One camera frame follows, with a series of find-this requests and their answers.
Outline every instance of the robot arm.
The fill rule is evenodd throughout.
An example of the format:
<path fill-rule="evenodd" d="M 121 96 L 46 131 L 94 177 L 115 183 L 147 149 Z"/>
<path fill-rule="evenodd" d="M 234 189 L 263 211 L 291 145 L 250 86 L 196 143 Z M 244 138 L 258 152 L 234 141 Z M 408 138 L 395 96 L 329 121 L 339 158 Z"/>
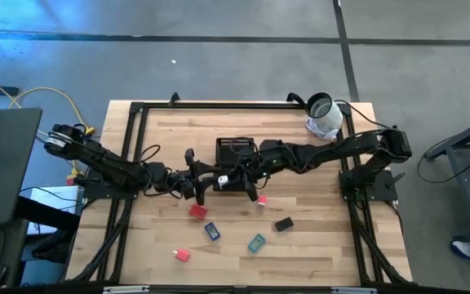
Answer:
<path fill-rule="evenodd" d="M 199 176 L 216 172 L 217 168 L 193 160 L 193 150 L 185 154 L 187 171 L 171 172 L 164 163 L 143 163 L 140 158 L 129 162 L 99 142 L 88 139 L 81 129 L 56 124 L 45 142 L 45 150 L 56 157 L 67 160 L 77 159 L 88 167 L 99 172 L 102 181 L 121 191 L 136 194 L 139 190 L 154 188 L 159 193 L 179 192 L 184 198 L 196 197 L 197 202 L 204 203 L 204 191 L 207 186 L 199 181 Z M 98 181 L 100 179 L 78 179 L 78 184 Z"/>
<path fill-rule="evenodd" d="M 366 131 L 323 146 L 264 140 L 259 151 L 249 157 L 241 157 L 238 165 L 219 179 L 219 185 L 242 181 L 251 200 L 255 201 L 254 183 L 259 179 L 269 178 L 285 169 L 303 174 L 323 163 L 360 154 L 373 154 L 373 157 L 366 164 L 352 169 L 352 185 L 358 189 L 371 185 L 375 176 L 389 164 L 403 163 L 412 155 L 405 132 L 394 128 Z"/>

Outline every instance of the wooden tabletop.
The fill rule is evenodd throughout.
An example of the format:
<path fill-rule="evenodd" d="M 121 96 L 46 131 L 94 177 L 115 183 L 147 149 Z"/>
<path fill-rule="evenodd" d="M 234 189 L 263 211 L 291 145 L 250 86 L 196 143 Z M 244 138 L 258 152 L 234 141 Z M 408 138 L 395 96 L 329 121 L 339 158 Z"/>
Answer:
<path fill-rule="evenodd" d="M 131 101 L 110 101 L 101 143 L 120 154 Z M 371 103 L 354 103 L 375 119 Z M 353 113 L 356 132 L 375 126 Z M 138 129 L 137 118 L 134 130 Z M 327 142 L 309 133 L 301 110 L 151 109 L 144 148 L 160 144 L 152 161 L 184 170 L 184 151 L 193 148 L 195 159 L 215 163 L 217 137 L 248 136 L 257 145 L 264 139 L 297 144 Z M 130 157 L 134 152 L 131 144 Z M 324 163 L 304 175 L 283 171 L 273 175 L 259 194 L 268 204 L 259 209 L 244 193 L 206 192 L 204 221 L 188 215 L 194 199 L 170 195 L 135 200 L 122 265 L 121 283 L 188 285 L 354 286 L 359 284 L 348 208 L 341 199 L 340 161 Z M 67 278 L 80 273 L 103 242 L 109 200 L 98 200 L 82 214 L 69 262 Z M 411 280 L 397 215 L 385 203 L 372 203 L 378 245 L 402 276 Z M 277 232 L 273 223 L 291 217 L 294 227 Z M 212 242 L 204 225 L 213 221 L 221 237 Z M 257 252 L 248 243 L 257 234 L 266 244 Z M 178 261 L 172 251 L 186 248 L 189 261 Z M 370 254 L 368 273 L 373 277 Z M 115 248 L 109 261 L 113 268 Z"/>

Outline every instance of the gray floor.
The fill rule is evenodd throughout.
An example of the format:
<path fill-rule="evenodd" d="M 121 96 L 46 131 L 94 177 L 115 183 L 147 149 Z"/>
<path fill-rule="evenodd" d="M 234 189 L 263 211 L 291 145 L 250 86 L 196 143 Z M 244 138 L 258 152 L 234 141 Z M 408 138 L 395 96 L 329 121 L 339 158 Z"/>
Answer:
<path fill-rule="evenodd" d="M 63 33 L 338 37 L 330 0 L 0 0 L 0 29 Z M 342 0 L 350 38 L 470 39 L 470 1 Z M 466 224 L 453 181 L 431 185 L 415 172 L 429 145 L 470 125 L 470 47 L 351 46 L 360 101 L 377 119 L 407 131 L 415 156 L 393 165 L 415 281 L 470 289 L 470 261 L 449 250 Z M 317 91 L 349 100 L 340 45 L 198 42 L 0 41 L 0 83 L 70 94 L 93 126 L 109 100 L 283 100 Z M 7 98 L 0 97 L 0 107 Z M 44 109 L 41 128 L 75 123 L 63 98 L 37 92 L 23 105 Z M 62 185 L 70 167 L 36 145 L 24 185 Z M 428 177 L 450 175 L 439 160 Z"/>

